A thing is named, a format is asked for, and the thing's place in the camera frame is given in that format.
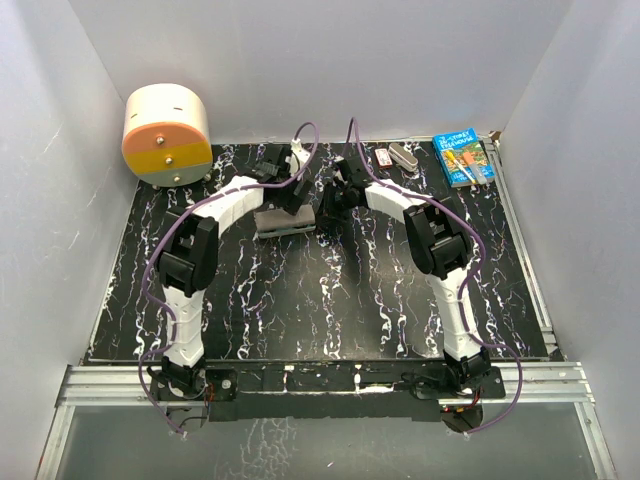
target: orange stripe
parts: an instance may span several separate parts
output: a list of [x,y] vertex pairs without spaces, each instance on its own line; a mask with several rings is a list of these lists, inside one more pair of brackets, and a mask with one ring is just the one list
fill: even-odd
[[[158,137],[164,138],[162,145],[158,145]],[[127,133],[122,140],[122,154],[126,157],[133,153],[159,151],[206,141],[202,132],[185,123],[149,123]]]
[[[167,157],[172,159],[169,165],[166,162]],[[140,175],[211,164],[213,154],[211,153],[211,145],[207,142],[198,142],[160,151],[129,153],[124,158],[133,173]]]

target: small box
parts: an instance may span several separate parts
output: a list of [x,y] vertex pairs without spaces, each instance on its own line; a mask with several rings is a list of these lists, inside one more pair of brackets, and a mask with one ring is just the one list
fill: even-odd
[[391,168],[393,166],[393,162],[386,148],[378,148],[376,150],[376,158],[378,159],[378,166],[380,168]]

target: black metal base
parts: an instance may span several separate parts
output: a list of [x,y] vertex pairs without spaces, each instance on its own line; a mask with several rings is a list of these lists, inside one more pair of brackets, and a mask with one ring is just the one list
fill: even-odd
[[[460,394],[450,378],[450,367],[442,361],[210,362],[206,380],[213,400],[208,416],[214,422],[284,417],[439,422],[438,400],[473,398]],[[505,396],[497,367],[474,385],[483,399]],[[156,381],[152,392],[161,401],[184,400],[158,388]]]

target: white wall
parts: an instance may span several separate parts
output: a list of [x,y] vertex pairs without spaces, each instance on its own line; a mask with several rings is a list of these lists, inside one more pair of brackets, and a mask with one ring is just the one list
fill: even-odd
[[584,363],[621,480],[638,478],[640,4],[576,2],[503,135],[562,349]]
[[0,2],[0,477],[32,478],[135,182],[123,102],[66,0]]
[[126,99],[181,83],[215,143],[502,129],[569,0],[70,0]]

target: book cover illustration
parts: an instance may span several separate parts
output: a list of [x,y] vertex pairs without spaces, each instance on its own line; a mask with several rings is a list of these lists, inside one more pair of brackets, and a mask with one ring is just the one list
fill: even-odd
[[433,146],[449,185],[452,187],[466,187],[472,185],[472,183],[469,177],[460,171],[455,162],[447,158],[447,155],[444,153],[446,150],[451,150],[459,164],[463,166],[471,177],[474,177],[471,168],[463,159],[465,152],[470,153],[478,165],[478,168],[486,177],[487,183],[491,183],[494,180],[495,172],[489,164],[489,159],[478,141],[478,136],[473,128],[446,133],[444,135],[436,135],[433,137]]

